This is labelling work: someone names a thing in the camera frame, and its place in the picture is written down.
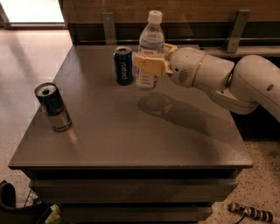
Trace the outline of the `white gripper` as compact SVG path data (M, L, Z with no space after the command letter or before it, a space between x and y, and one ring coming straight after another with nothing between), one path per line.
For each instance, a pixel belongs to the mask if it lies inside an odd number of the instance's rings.
M175 84L185 88L191 88L195 74L202 63L205 53L201 50L185 47L179 48L176 45L164 44L164 58L148 57L137 52L132 53L133 65L144 70L147 74L168 77Z

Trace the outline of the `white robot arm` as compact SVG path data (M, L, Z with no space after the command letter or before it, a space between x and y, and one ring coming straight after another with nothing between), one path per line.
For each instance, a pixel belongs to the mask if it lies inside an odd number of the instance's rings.
M263 106L280 121L280 69L259 55L238 62L201 50L166 44L154 55L135 52L133 65L158 77L168 75L184 88L197 88L221 107L239 115Z

